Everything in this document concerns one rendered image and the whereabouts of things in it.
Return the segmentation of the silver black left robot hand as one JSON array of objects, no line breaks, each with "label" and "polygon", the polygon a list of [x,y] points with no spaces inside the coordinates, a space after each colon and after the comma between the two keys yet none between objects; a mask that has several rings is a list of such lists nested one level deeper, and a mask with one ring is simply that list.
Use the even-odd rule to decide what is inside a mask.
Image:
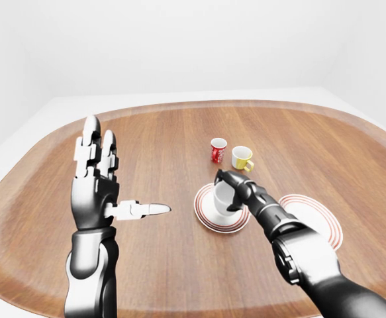
[{"label": "silver black left robot hand", "polygon": [[120,185],[117,140],[111,130],[101,135],[98,118],[86,118],[83,133],[75,144],[77,162],[71,190],[71,209],[79,230],[108,227],[113,220],[130,221],[171,211],[163,203],[141,204],[136,200],[118,202]]}]

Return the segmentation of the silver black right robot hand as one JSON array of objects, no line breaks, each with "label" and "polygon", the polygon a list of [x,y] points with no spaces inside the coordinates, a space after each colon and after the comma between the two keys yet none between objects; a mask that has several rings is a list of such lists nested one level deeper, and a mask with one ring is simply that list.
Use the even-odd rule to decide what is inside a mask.
[{"label": "silver black right robot hand", "polygon": [[229,212],[242,209],[243,204],[246,204],[248,207],[255,207],[258,197],[267,194],[264,187],[259,186],[244,174],[232,170],[218,169],[214,184],[217,185],[221,181],[224,181],[234,189],[232,203],[227,207]]}]

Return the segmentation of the yellow mug white inside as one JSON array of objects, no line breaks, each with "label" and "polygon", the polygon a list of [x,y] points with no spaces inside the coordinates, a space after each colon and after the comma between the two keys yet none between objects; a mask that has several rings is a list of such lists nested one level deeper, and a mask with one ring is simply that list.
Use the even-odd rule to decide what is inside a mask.
[{"label": "yellow mug white inside", "polygon": [[253,152],[246,146],[235,146],[232,149],[232,166],[237,170],[251,172],[254,163],[251,161]]}]

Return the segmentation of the white plate with red rings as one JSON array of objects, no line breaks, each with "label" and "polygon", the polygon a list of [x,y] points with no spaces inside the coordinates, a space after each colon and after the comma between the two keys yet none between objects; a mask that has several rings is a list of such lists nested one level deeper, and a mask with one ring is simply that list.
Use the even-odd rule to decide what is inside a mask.
[{"label": "white plate with red rings", "polygon": [[243,208],[231,217],[221,215],[213,201],[213,183],[204,185],[194,199],[194,210],[197,218],[208,229],[217,233],[235,233],[243,229],[250,220],[249,209]]},{"label": "white plate with red rings", "polygon": [[343,242],[343,232],[337,218],[319,201],[300,194],[284,195],[279,200],[286,212],[321,234],[337,251]]}]

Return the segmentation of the red printed mug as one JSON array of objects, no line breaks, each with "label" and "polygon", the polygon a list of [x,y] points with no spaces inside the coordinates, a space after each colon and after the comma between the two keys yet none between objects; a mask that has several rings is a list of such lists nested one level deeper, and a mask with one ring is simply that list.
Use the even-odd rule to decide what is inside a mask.
[{"label": "red printed mug", "polygon": [[224,158],[224,151],[227,146],[227,141],[223,138],[213,138],[211,140],[211,160],[214,163],[220,164]]}]

